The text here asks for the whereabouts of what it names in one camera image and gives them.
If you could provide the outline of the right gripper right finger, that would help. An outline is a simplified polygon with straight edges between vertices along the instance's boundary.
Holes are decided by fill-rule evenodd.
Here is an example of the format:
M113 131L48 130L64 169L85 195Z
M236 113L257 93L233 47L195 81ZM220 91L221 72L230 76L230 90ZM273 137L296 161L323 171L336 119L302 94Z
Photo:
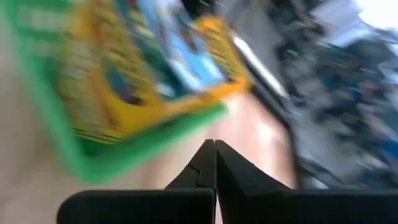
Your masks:
M398 190L296 190L222 140L216 155L224 224L398 224Z

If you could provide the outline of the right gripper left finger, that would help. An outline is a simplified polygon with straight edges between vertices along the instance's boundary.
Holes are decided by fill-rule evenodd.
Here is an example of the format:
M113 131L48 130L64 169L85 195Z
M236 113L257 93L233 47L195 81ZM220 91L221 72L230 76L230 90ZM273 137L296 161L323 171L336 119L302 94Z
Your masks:
M206 140L160 190L84 190L59 207L57 224L215 224L216 146Z

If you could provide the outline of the yellow Crayola crayon box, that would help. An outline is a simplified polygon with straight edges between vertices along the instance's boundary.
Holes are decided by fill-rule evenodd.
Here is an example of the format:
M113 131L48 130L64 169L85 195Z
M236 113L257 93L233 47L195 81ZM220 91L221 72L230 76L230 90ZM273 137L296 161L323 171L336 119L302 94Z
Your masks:
M73 132L114 144L160 121L160 96L118 1L84 0L71 16L57 87Z
M182 86L183 95L165 103L169 113L200 110L215 105L225 98L246 90L251 84L247 71L231 43L229 29L224 21L215 16L202 16L193 21L203 36L210 55L226 75L226 81L205 91L190 91L171 71L178 84Z

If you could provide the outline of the green plastic basket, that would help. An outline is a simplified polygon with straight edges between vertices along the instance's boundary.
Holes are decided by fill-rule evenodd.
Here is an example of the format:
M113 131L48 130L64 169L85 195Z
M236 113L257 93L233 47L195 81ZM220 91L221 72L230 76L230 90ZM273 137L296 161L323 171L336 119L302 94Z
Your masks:
M117 144L84 140L72 133L62 101L53 86L55 59L40 47L58 47L59 31L30 26L30 15L63 17L69 0L0 0L0 16L9 27L9 44L19 69L25 93L42 117L65 168L84 182L107 182L122 172L149 160L191 133L214 123L227 111L218 103L200 112L184 114L127 138Z

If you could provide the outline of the blue green card pack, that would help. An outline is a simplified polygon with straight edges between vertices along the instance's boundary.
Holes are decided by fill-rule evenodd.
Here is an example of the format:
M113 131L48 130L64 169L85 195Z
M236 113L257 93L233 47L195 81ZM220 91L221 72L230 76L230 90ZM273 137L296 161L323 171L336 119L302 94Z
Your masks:
M171 71L190 91L222 84L226 75L181 0L138 0Z

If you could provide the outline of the grey metal bar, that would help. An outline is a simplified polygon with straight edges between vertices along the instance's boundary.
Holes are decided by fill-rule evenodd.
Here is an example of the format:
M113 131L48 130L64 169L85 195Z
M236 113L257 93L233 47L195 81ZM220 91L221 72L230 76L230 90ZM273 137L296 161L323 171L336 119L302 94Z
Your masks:
M263 64L260 58L254 53L250 46L240 36L232 32L231 39L233 45L239 53L241 60L246 64L251 73L266 88L270 89L272 94L276 94L280 98L287 99L289 97L283 84L277 77Z

